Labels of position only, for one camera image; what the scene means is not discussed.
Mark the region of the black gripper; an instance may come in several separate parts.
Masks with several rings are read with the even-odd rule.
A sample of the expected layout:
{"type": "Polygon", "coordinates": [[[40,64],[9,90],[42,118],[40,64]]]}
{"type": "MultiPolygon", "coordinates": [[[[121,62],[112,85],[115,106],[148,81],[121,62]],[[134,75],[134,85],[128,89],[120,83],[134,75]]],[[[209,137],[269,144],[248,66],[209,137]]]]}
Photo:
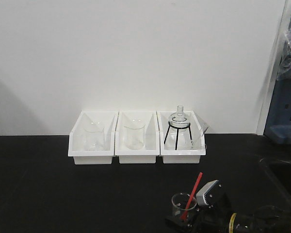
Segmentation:
{"type": "Polygon", "coordinates": [[[231,215],[231,202],[224,192],[216,203],[199,206],[189,223],[174,216],[166,216],[164,221],[177,233],[227,233],[231,215]]]}

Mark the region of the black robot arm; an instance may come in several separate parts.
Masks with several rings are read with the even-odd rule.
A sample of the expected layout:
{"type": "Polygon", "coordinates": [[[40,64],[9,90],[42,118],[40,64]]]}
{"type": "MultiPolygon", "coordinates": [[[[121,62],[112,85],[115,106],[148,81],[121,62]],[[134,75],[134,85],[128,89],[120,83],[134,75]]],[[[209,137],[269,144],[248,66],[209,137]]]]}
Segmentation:
{"type": "Polygon", "coordinates": [[[226,194],[209,199],[209,205],[197,205],[187,221],[167,216],[166,225],[178,233],[291,233],[291,212],[262,206],[252,214],[241,214],[232,210],[226,194]]]}

